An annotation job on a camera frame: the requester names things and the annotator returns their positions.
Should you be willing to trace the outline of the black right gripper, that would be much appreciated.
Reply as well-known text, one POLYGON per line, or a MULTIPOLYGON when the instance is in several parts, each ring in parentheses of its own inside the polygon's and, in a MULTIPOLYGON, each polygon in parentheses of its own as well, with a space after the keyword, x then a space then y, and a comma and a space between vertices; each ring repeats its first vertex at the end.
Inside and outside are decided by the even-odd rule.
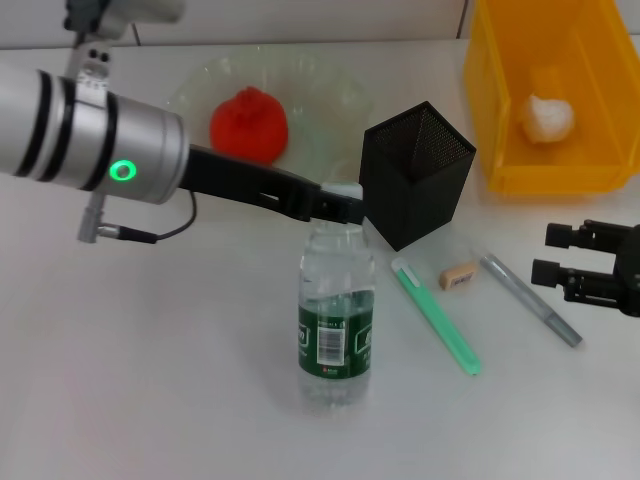
POLYGON ((545 245, 568 249, 617 249, 615 277, 535 259, 531 283, 549 288, 561 286, 566 302, 594 306, 617 306, 625 315, 638 317, 639 306, 639 230, 626 236, 622 225, 585 220, 577 229, 570 225, 549 223, 545 245))

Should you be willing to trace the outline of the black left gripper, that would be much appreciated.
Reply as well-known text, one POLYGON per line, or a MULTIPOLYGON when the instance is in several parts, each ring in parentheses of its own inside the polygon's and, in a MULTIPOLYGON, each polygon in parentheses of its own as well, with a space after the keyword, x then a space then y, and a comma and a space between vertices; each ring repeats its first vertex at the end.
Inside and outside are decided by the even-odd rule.
POLYGON ((257 206, 299 221, 311 219, 361 225, 362 187, 319 187, 274 167, 190 148, 179 187, 194 193, 257 206))

